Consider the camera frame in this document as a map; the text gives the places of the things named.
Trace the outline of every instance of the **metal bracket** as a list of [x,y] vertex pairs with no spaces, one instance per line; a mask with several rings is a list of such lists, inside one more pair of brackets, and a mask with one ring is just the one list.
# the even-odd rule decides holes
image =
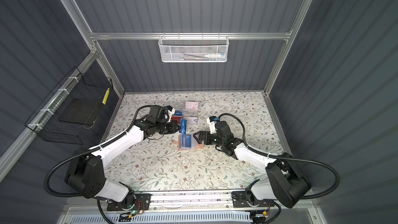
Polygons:
[[292,47],[292,44],[297,36],[298,31],[300,30],[301,24],[304,21],[304,18],[306,16],[306,13],[308,9],[310,8],[312,0],[303,0],[300,8],[298,9],[296,19],[293,21],[291,30],[289,31],[289,40],[287,38],[284,38],[285,43],[283,44],[283,47],[281,49],[281,52],[279,53],[275,63],[274,67],[272,68],[271,74],[268,78],[268,81],[266,83],[266,86],[264,88],[265,91],[271,92],[272,87],[278,77],[279,72],[281,71],[282,65],[286,60],[287,55],[289,54],[289,51]]
[[213,32],[213,33],[134,33],[134,32],[91,32],[92,40],[159,40],[159,37],[165,38],[184,38],[184,39],[221,39],[230,40],[287,40],[290,33],[286,32],[264,32],[264,33],[230,33],[230,32]]
[[273,207],[275,204],[268,200],[262,200],[259,202],[258,205],[250,205],[249,202],[246,200],[246,192],[245,191],[233,191],[232,194],[237,195],[238,199],[233,199],[234,208],[250,208],[250,207]]
[[[134,197],[137,201],[140,201],[140,204],[135,203],[134,206],[130,211],[138,210],[148,210],[149,209],[149,204],[150,204],[150,199],[152,197],[151,194],[134,194]],[[124,211],[123,208],[125,206],[121,202],[116,202],[113,200],[108,201],[108,207],[106,208],[107,211]]]

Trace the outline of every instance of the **ribbed wall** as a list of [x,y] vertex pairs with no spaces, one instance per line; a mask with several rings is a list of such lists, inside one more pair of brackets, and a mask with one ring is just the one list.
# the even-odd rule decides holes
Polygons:
[[[93,32],[286,32],[302,0],[76,0]],[[100,41],[125,91],[264,89],[281,40],[232,40],[226,63],[162,63],[156,41]]]
[[283,32],[301,0],[76,0],[93,32]]
[[[329,224],[395,223],[398,0],[314,0],[271,92],[296,157],[341,185],[319,198]],[[316,192],[330,172],[305,167]]]
[[162,62],[157,41],[99,41],[126,92],[264,89],[283,40],[231,40],[228,61]]
[[[0,0],[0,33],[2,155],[25,128],[28,117],[54,87],[60,86],[57,83],[67,72],[83,61],[89,49],[59,0]],[[104,76],[97,62],[87,72]],[[105,131],[117,100],[112,91],[93,127],[97,130],[91,145],[101,141],[100,133]],[[35,138],[0,182],[0,222],[56,223],[67,199],[47,194],[43,179],[77,148]],[[54,174],[51,186],[72,192],[64,183],[66,168]]]
[[0,0],[0,155],[89,53],[59,0]]

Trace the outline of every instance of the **table surface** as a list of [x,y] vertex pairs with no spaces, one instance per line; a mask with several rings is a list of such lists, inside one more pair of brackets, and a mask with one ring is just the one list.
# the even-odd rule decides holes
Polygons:
[[[209,130],[206,119],[221,113],[236,115],[244,123],[247,142],[267,152],[283,152],[261,92],[156,93],[127,94],[112,124],[108,138],[130,124],[136,109],[143,105],[171,105],[173,102],[199,102],[197,126],[187,126],[187,133]],[[148,112],[142,110],[139,116]],[[240,124],[229,116],[222,117],[235,137],[241,138]],[[267,175],[245,161],[235,160],[214,146],[180,151],[172,140],[178,134],[156,134],[133,145],[104,169],[105,176],[131,186],[135,191],[240,189]]]

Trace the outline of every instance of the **mounting plate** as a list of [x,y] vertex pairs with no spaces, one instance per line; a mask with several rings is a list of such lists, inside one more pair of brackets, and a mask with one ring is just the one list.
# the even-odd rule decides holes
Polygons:
[[[142,208],[142,203],[140,203],[140,210],[148,210],[150,204],[151,194],[134,194],[137,201],[141,201],[144,203],[144,208]],[[121,202],[110,201],[108,203],[107,211],[124,211],[122,208],[125,206]],[[138,202],[134,205],[134,207],[130,210],[138,210]]]
[[245,191],[233,191],[231,193],[236,194],[239,197],[239,199],[233,200],[234,208],[251,208],[251,207],[265,207],[266,208],[267,204],[268,204],[268,207],[275,206],[275,204],[273,204],[269,200],[262,200],[262,201],[259,201],[258,205],[250,206],[250,204],[246,200],[246,192]]

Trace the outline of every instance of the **yellow label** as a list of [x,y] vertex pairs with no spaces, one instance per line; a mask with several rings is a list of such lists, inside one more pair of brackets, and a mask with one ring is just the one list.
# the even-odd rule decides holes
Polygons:
[[104,95],[104,97],[103,97],[103,99],[102,99],[102,104],[105,105],[106,100],[108,99],[108,95],[109,95],[109,88],[108,88],[108,89],[106,90],[106,92],[105,92],[105,95]]

